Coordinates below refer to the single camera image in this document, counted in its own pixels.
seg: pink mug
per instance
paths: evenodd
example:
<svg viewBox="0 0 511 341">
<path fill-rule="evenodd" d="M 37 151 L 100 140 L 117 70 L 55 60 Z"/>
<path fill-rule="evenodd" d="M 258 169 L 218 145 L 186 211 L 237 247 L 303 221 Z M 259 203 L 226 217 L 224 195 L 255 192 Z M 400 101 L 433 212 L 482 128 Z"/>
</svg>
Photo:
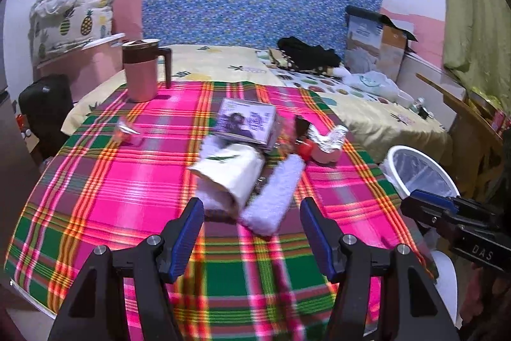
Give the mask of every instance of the pink mug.
<svg viewBox="0 0 511 341">
<path fill-rule="evenodd" d="M 158 94 L 158 57 L 165 59 L 165 87 L 170 89 L 172 50 L 158 48 L 159 40 L 137 40 L 123 44 L 123 65 L 132 102 L 143 103 Z"/>
</svg>

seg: blue gripper pad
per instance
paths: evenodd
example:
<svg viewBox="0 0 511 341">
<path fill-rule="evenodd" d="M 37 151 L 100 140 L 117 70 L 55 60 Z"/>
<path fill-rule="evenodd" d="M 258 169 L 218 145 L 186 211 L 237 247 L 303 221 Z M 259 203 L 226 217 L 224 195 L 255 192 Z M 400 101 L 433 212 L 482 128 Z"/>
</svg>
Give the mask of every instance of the blue gripper pad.
<svg viewBox="0 0 511 341">
<path fill-rule="evenodd" d="M 340 251 L 339 240 L 344 235 L 334 220 L 325 218 L 313 198 L 303 199 L 300 220 L 319 271 L 332 283 L 338 283 L 344 273 L 347 257 Z"/>
<path fill-rule="evenodd" d="M 188 201 L 179 218 L 165 225 L 161 233 L 163 252 L 156 259 L 158 272 L 164 282 L 174 283 L 185 272 L 203 222 L 204 205 L 194 197 Z"/>
<path fill-rule="evenodd" d="M 403 202 L 416 201 L 421 205 L 428 205 L 432 208 L 437 208 L 440 212 L 448 210 L 449 212 L 456 214 L 458 207 L 454 204 L 451 197 L 442 197 L 433 193 L 428 193 L 423 190 L 414 190 L 410 193 L 409 197 L 406 197 Z"/>
</svg>

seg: screw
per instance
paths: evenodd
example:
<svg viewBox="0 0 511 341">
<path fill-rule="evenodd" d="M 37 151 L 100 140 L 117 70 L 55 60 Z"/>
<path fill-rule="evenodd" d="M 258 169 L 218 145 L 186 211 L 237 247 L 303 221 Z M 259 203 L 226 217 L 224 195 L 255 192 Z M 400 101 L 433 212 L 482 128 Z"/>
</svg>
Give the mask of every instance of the screw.
<svg viewBox="0 0 511 341">
<path fill-rule="evenodd" d="M 96 246 L 94 248 L 94 254 L 103 254 L 104 252 L 106 252 L 106 246 L 104 244 L 102 244 L 101 246 Z"/>
<path fill-rule="evenodd" d="M 147 243 L 151 246 L 156 246 L 160 241 L 162 241 L 162 238 L 158 234 L 153 234 L 147 238 Z"/>
<path fill-rule="evenodd" d="M 398 253 L 408 254 L 410 253 L 410 248 L 406 244 L 398 244 Z"/>
<path fill-rule="evenodd" d="M 357 238 L 353 234 L 345 234 L 342 236 L 342 241 L 348 244 L 348 246 L 351 246 L 357 242 Z"/>
</svg>

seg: plaid tablecloth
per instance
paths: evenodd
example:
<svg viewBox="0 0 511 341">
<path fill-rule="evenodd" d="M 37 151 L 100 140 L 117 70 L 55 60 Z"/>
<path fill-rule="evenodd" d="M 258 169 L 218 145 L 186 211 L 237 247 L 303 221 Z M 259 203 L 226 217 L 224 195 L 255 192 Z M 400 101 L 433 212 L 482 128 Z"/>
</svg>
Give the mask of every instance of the plaid tablecloth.
<svg viewBox="0 0 511 341">
<path fill-rule="evenodd" d="M 175 82 L 171 90 L 160 86 L 154 100 L 134 104 L 121 86 L 39 180 L 15 230 L 6 272 L 57 312 L 94 246 L 136 245 L 178 217 L 196 185 L 187 167 L 224 97 L 272 103 L 281 116 L 301 114 L 322 134 L 340 123 L 316 93 L 303 89 Z M 145 129 L 140 147 L 112 141 L 119 116 Z M 168 286 L 187 339 L 321 337 L 337 287 L 319 273 L 303 233 L 298 208 L 308 196 L 345 233 L 373 246 L 404 242 L 417 252 L 395 208 L 393 187 L 364 150 L 347 140 L 336 167 L 308 164 L 279 234 L 269 241 L 241 225 L 204 224 L 184 276 Z M 374 278 L 369 320 L 378 316 L 379 290 Z M 141 340 L 133 281 L 125 282 L 125 294 L 131 337 Z"/>
</svg>

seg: refrigerator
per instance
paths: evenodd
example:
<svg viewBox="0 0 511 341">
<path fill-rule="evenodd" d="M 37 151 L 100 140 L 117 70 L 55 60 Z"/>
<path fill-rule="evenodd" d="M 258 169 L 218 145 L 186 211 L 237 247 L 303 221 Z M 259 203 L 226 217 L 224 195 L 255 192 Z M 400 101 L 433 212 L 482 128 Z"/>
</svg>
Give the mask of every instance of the refrigerator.
<svg viewBox="0 0 511 341">
<path fill-rule="evenodd" d="M 0 2 L 0 281 L 5 284 L 4 259 L 9 240 L 39 170 L 21 137 L 4 70 L 4 8 Z"/>
</svg>

